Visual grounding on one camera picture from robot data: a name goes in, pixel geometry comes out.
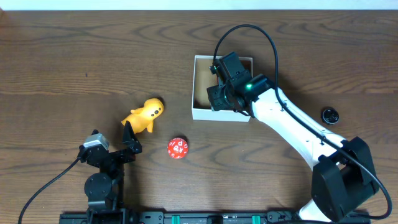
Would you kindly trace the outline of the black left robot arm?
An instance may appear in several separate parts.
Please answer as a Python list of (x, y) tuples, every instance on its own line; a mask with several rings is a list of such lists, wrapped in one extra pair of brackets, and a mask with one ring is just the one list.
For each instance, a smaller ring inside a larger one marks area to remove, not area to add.
[(139, 222), (138, 214), (124, 208), (123, 202), (124, 164), (135, 161), (136, 154), (142, 152), (142, 145), (128, 121), (124, 125), (122, 143), (125, 149), (109, 152), (109, 141), (94, 130), (79, 147), (79, 160), (99, 169), (84, 186), (88, 197), (88, 223)]

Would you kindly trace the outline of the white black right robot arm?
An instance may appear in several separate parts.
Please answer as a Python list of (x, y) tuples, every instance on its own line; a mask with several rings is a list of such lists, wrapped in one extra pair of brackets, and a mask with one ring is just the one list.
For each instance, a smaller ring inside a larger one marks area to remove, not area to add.
[(256, 118), (286, 140), (312, 170), (311, 201), (303, 220), (338, 222), (379, 191), (369, 146), (347, 141), (296, 107), (264, 75), (252, 76), (236, 53), (215, 59), (210, 71), (218, 84), (207, 89), (213, 111), (233, 110)]

